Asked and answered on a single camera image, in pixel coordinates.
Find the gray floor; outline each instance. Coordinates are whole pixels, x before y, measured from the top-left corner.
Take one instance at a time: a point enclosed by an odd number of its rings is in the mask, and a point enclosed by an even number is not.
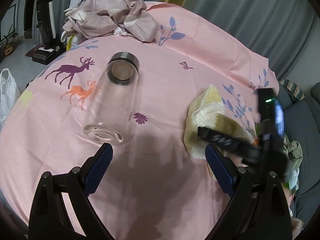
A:
[[[9,68],[18,85],[20,93],[25,90],[28,82],[33,80],[39,73],[48,67],[33,62],[31,57],[25,56],[25,54],[34,46],[32,40],[23,40],[11,55],[0,63],[0,70]]]

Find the orange object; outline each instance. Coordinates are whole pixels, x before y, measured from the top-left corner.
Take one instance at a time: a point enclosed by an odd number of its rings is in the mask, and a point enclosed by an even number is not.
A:
[[[60,97],[60,99],[62,99],[62,97],[63,97],[64,95],[66,95],[66,94],[71,94],[71,95],[70,95],[69,102],[70,102],[70,104],[72,104],[71,98],[72,98],[74,95],[78,95],[78,96],[80,96],[80,99],[76,102],[75,106],[78,104],[78,102],[79,102],[80,100],[82,100],[81,110],[83,110],[84,100],[92,94],[94,88],[96,87],[96,81],[92,81],[90,84],[89,84],[89,82],[90,82],[90,80],[87,81],[87,84],[88,84],[88,87],[89,87],[88,90],[85,90],[85,89],[83,89],[83,88],[80,87],[80,86],[72,86],[69,91],[65,92],[65,93]]]

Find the potted plant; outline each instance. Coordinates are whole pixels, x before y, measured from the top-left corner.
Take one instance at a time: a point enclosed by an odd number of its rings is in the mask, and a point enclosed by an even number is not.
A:
[[[14,52],[13,42],[10,42],[10,39],[18,35],[16,32],[10,33],[12,27],[13,27],[13,24],[10,27],[8,35],[3,35],[4,40],[1,41],[0,43],[0,50],[4,50],[4,54],[6,56],[9,56],[10,54],[12,54],[12,52]]]

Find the pink tablecloth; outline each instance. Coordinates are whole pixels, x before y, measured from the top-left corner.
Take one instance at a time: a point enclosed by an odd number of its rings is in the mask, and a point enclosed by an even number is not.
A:
[[[69,95],[60,99],[69,91],[70,78],[59,84],[68,73],[59,74],[57,83],[56,73],[45,77],[90,58],[89,70],[76,73],[70,84],[89,90],[119,51],[139,59],[140,90],[133,139],[114,147],[110,167],[89,197],[100,219],[115,239],[194,240],[204,239],[222,214],[228,197],[205,161],[191,159],[183,145],[188,106],[213,84],[226,115],[253,131],[259,120],[254,91],[261,86],[278,92],[277,80],[266,58],[201,17],[175,5],[148,6],[161,24],[155,42],[123,36],[85,41],[32,82],[8,117],[0,136],[0,188],[26,223],[41,174],[69,172],[99,148],[82,132],[89,98],[81,110],[81,102],[74,106],[78,95],[72,104]],[[70,218],[81,232],[71,211]]]

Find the white plastic bag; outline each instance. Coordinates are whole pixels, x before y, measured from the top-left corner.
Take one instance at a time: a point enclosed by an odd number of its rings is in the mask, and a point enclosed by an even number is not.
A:
[[[8,72],[8,77],[5,78],[4,72]],[[0,90],[1,90],[1,108],[0,108],[0,124],[3,126],[10,110],[14,103],[20,97],[20,92],[10,70],[4,68],[0,73]]]

